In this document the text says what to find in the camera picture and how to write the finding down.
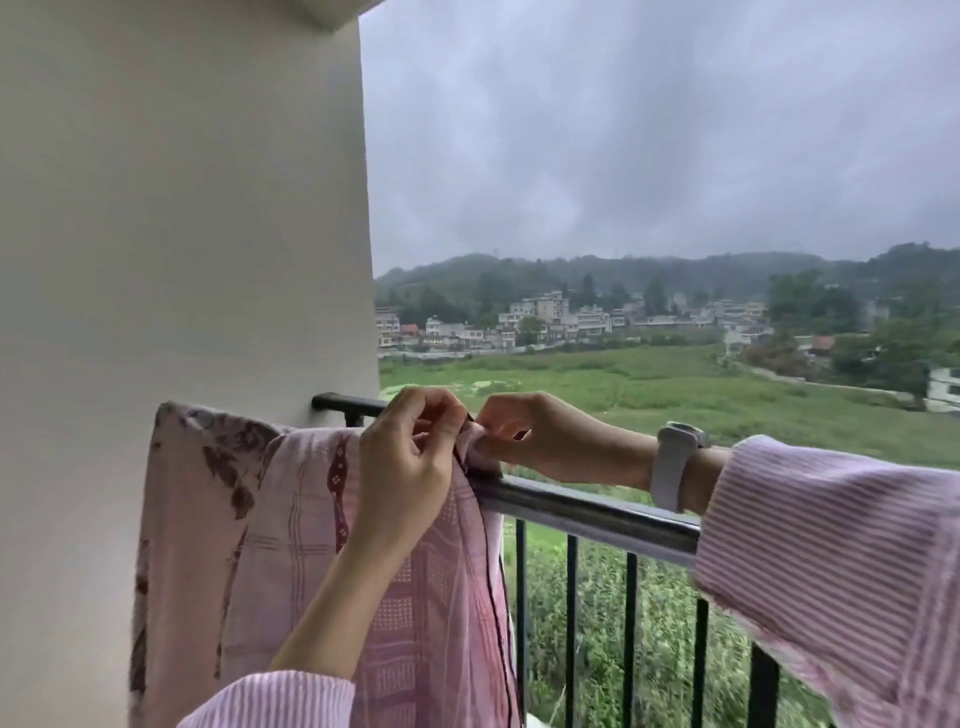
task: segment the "smartwatch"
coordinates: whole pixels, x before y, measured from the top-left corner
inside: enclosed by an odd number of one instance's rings
[[[693,425],[667,423],[657,433],[657,442],[650,473],[650,495],[658,508],[680,513],[680,483],[686,462],[696,450],[710,447],[709,440],[702,429]]]

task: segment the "black metal baluster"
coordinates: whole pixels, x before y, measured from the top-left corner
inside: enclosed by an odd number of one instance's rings
[[[634,646],[636,639],[636,554],[627,553],[627,605],[623,622],[623,728],[634,723]]]
[[[780,665],[754,645],[750,654],[750,698],[747,701],[747,728],[775,728]]]
[[[697,626],[693,638],[693,709],[690,728],[704,724],[704,683],[707,678],[707,625],[710,605],[706,599],[697,599]]]
[[[566,728],[573,728],[577,656],[577,537],[566,537]]]
[[[530,637],[527,634],[527,522],[516,519],[516,703],[520,725],[527,724]]]

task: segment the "green field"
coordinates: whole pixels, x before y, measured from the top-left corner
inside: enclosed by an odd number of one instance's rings
[[[381,386],[385,397],[405,384],[449,386],[472,412],[492,392],[542,390],[601,420],[642,432],[655,433],[665,421],[680,420],[702,427],[722,445],[763,433],[791,445],[960,469],[960,420],[906,411],[882,395],[746,375],[721,366],[719,353],[714,346],[647,346],[440,363],[384,361]],[[623,489],[612,494],[642,499],[642,494]],[[512,529],[508,523],[508,533]],[[564,717],[564,543],[562,534],[529,529],[532,712],[541,720],[552,718],[553,725],[561,725]],[[512,546],[508,538],[505,560],[511,588]],[[577,705],[583,725],[619,725],[624,594],[622,552],[581,543]],[[682,570],[640,560],[636,725],[689,724],[695,599]],[[705,724],[742,726],[750,646],[729,618],[713,610],[710,619]],[[827,724],[822,701],[784,678],[778,726]]]

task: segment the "gray cloud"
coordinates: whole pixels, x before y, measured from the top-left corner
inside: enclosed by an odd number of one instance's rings
[[[374,267],[960,245],[954,0],[387,0]]]

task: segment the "striped shirt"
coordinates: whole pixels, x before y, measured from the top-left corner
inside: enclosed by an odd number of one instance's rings
[[[960,473],[750,438],[717,482],[696,577],[838,725],[960,726]],[[352,700],[348,681],[257,674],[180,728],[347,728]]]

